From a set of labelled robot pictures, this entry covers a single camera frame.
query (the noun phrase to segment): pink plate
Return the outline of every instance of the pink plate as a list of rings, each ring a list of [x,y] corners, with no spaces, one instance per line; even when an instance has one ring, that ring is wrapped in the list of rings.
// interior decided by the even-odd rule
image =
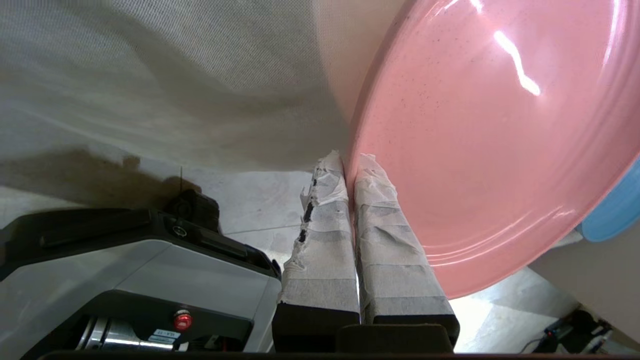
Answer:
[[[388,172],[450,298],[545,252],[639,153],[639,4],[403,10],[360,98],[351,153]]]

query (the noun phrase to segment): floor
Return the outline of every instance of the floor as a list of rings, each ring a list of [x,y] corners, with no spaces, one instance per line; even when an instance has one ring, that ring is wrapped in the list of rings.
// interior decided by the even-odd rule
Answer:
[[[308,172],[225,174],[139,159],[33,119],[5,114],[0,133],[0,226],[35,211],[77,206],[161,206],[195,187],[215,198],[222,231],[283,263],[299,231]],[[532,270],[451,302],[457,352],[518,352],[577,303]]]

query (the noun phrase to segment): cable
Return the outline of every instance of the cable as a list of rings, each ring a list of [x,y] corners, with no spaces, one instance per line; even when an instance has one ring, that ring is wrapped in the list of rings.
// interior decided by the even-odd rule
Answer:
[[[522,350],[521,350],[518,354],[522,354],[522,353],[524,352],[524,350],[526,350],[526,349],[527,349],[527,347],[529,347],[529,345],[531,345],[531,344],[535,343],[536,341],[537,341],[537,342],[541,342],[543,339],[544,339],[544,338],[531,340],[530,342],[528,342],[526,345],[524,345],[524,346],[522,347]]]

